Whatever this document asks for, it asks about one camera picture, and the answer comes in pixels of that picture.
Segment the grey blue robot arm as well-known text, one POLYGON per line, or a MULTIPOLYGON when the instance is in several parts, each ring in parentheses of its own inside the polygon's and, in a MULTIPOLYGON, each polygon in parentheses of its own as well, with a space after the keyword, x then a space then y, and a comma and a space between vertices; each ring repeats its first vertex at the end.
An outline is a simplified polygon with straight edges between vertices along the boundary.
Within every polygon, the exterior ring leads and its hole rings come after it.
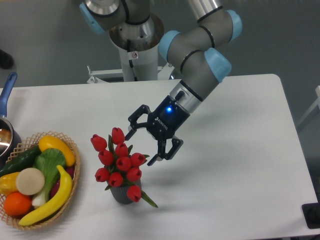
POLYGON ((198 25, 186 34, 166 32, 148 0, 84 0, 79 6, 92 31, 107 32, 118 48, 124 81, 157 80, 159 56, 182 74, 154 111, 142 105, 128 119, 126 139, 145 128, 157 141, 150 165, 172 159, 182 146, 175 132, 232 69, 217 48, 243 28, 240 16, 218 0, 191 0, 189 5, 198 25))

